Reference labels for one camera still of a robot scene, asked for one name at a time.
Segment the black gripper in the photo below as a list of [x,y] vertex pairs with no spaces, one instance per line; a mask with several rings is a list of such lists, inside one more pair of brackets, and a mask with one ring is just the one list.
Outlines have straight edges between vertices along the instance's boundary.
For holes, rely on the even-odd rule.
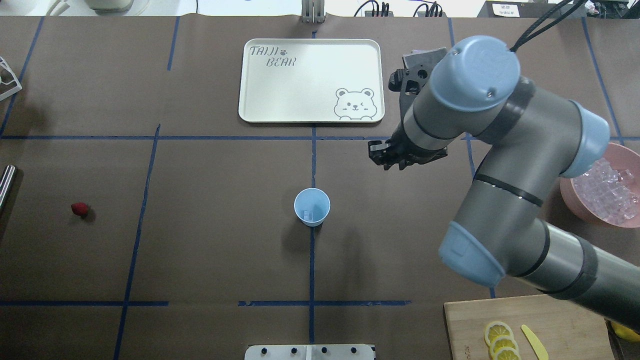
[[446,146],[438,150],[427,150],[416,145],[406,133],[403,125],[398,125],[387,141],[367,142],[368,157],[375,164],[385,164],[385,169],[398,165],[400,170],[418,164],[423,166],[448,156]]

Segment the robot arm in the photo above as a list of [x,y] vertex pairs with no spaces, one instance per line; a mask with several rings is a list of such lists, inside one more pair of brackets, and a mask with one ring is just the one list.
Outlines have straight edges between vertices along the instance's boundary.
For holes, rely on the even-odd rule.
[[505,276],[639,330],[639,267],[538,218],[559,177],[586,173],[610,142],[610,126],[578,102],[521,75],[500,39],[452,46],[386,141],[368,142],[389,170],[445,156],[463,133],[489,144],[439,247],[442,262],[493,288]]

